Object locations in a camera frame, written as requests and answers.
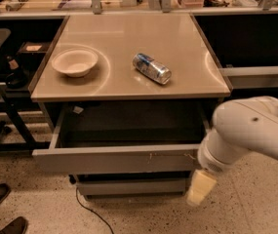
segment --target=wire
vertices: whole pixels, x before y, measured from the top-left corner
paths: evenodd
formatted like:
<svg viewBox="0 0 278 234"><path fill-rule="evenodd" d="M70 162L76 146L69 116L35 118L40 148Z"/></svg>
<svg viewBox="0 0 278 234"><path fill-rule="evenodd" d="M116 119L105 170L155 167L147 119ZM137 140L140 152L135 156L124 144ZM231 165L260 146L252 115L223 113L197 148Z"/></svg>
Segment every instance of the wire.
<svg viewBox="0 0 278 234"><path fill-rule="evenodd" d="M85 206L80 202L80 200L79 200L79 198L78 198L78 188L76 188L76 198L77 198L77 201L78 201L78 203L79 203L79 205L80 205L81 207L83 207L84 209L88 210L88 211L91 212L92 214L98 216L98 217L100 218L100 220L102 220L102 221L109 227L109 229L110 229L110 231L111 231L111 234L114 234L114 232L113 232L113 230L112 230L110 224L109 224L105 219L103 219L101 215L99 215L99 214L98 214L97 212L95 212L94 210L92 210L92 209L90 209L90 208L88 208L88 207L85 207Z"/></svg>

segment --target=can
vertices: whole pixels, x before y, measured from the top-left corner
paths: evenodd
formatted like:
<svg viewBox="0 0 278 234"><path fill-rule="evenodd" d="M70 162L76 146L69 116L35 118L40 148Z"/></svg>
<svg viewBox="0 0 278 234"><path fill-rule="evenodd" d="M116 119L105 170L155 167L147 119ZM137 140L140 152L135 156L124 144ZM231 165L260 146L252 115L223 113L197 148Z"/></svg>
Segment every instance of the can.
<svg viewBox="0 0 278 234"><path fill-rule="evenodd" d="M135 55L133 66L143 75L162 85L168 83L172 75L168 67L142 53Z"/></svg>

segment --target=speckled floor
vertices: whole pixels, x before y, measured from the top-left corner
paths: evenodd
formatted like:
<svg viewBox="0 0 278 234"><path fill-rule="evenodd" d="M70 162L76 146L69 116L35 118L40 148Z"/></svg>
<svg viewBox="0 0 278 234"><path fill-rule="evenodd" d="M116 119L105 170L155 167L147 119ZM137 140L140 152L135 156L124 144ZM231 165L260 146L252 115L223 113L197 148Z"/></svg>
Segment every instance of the speckled floor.
<svg viewBox="0 0 278 234"><path fill-rule="evenodd" d="M38 140L49 137L41 125L30 130ZM26 234L111 233L78 204L67 175L41 172L32 157L0 155L2 182L12 192L0 205L0 229L22 215L28 220ZM115 234L277 234L278 162L252 153L220 177L215 190L197 208L188 207L180 195L78 198L100 214Z"/></svg>

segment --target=bowl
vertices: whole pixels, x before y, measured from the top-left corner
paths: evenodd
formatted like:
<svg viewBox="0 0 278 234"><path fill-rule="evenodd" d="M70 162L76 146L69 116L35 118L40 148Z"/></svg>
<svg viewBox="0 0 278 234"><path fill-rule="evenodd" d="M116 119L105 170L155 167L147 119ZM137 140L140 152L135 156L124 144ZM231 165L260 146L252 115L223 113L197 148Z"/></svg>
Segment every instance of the bowl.
<svg viewBox="0 0 278 234"><path fill-rule="evenodd" d="M57 54L52 60L54 70L69 77L83 77L97 64L98 55L86 49L70 49Z"/></svg>

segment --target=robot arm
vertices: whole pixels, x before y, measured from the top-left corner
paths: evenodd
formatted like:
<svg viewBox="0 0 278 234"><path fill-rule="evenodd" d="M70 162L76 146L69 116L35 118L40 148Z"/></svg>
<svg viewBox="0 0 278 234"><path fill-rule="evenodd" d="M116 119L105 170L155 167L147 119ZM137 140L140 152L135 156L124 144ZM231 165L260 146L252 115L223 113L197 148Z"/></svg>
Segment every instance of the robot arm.
<svg viewBox="0 0 278 234"><path fill-rule="evenodd" d="M217 182L217 175L250 151L278 160L278 99L252 97L221 104L214 127L203 139L187 202L199 205Z"/></svg>

